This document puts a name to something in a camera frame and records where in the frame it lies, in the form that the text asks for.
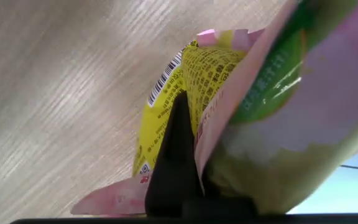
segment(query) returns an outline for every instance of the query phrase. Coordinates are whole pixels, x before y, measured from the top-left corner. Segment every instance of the plastic wrapper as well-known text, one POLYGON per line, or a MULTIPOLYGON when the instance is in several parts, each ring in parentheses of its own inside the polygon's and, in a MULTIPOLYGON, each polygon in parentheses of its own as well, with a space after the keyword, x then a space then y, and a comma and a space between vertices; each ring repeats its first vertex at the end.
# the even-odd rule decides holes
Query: plastic wrapper
POLYGON ((127 202, 144 200, 147 183, 134 179, 151 178, 184 90, 199 176, 223 195, 252 197, 259 213, 287 212, 358 151, 358 1, 287 1, 264 30, 200 33, 147 100, 134 177, 96 190, 73 213, 144 212, 127 202))

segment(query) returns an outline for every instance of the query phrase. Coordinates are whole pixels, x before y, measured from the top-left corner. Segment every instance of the barcode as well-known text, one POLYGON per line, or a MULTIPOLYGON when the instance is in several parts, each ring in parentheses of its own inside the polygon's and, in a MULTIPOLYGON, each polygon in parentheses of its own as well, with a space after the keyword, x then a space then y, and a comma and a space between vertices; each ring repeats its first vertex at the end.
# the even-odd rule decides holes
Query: barcode
POLYGON ((161 74, 161 77, 155 84, 147 103, 150 107, 153 107, 155 99, 157 99, 158 95, 161 93, 162 89, 164 88, 167 80, 169 79, 170 75, 174 71, 174 69, 179 66, 181 63, 181 51, 175 55, 172 61, 168 64, 165 71, 161 74))

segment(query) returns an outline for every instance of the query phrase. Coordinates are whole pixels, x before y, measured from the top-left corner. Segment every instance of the wood grain surface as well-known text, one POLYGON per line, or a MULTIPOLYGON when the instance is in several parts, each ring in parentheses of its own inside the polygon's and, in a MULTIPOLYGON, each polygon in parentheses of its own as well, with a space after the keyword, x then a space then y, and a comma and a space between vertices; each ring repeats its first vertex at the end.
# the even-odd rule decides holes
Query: wood grain surface
POLYGON ((67 217, 130 176, 141 111, 198 32, 264 27, 281 0, 0 1, 0 223, 67 217))

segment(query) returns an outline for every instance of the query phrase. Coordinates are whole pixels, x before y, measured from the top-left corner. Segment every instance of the snack bag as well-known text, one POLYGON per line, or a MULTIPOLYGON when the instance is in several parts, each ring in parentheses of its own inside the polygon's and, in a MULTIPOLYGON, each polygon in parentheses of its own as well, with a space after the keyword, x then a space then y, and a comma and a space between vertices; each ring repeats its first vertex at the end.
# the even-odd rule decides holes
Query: snack bag
POLYGON ((133 191, 147 189, 183 90, 199 176, 223 195, 252 197, 259 213, 287 212, 358 151, 358 1, 287 1, 264 30, 199 34, 145 105, 135 177, 91 193, 72 213, 144 213, 128 202, 144 200, 133 191), (115 198, 125 200, 108 203, 115 198))

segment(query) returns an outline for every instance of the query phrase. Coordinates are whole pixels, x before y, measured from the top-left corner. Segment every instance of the light wood surface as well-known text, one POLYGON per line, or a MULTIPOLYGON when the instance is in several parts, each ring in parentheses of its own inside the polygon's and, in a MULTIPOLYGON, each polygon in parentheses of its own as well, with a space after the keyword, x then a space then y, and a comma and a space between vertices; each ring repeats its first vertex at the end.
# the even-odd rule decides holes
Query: light wood surface
POLYGON ((281 0, 0 1, 0 223, 67 217, 130 176, 141 111, 198 32, 264 27, 281 0))

